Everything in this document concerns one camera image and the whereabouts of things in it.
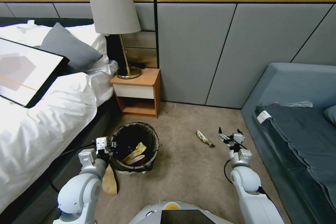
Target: nightstand drawer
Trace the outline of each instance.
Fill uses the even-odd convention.
[[[154,91],[152,86],[135,86],[113,84],[114,91],[118,97],[134,97],[154,99]]]

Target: framed picture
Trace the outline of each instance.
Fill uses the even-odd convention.
[[[69,59],[0,38],[0,96],[33,107]]]

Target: nightstand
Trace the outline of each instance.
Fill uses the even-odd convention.
[[[158,117],[161,105],[160,69],[145,68],[134,79],[110,81],[123,115]]]

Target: carpet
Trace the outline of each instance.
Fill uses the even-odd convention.
[[[111,122],[107,134],[135,121],[149,123],[159,137],[153,170],[146,174],[116,173],[119,192],[115,196],[101,194],[95,214],[98,224],[127,224],[144,206],[161,201],[191,203],[230,222],[244,223],[237,192],[223,174],[229,149],[217,138],[218,127],[226,135],[237,128],[244,133],[243,144],[253,154],[251,168],[259,174],[284,222],[290,223],[239,110],[163,102],[157,119],[119,117]],[[209,148],[202,143],[196,130],[216,146]]]

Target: lamp shade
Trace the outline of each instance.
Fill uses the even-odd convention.
[[[133,0],[90,0],[96,32],[135,33],[141,30]]]

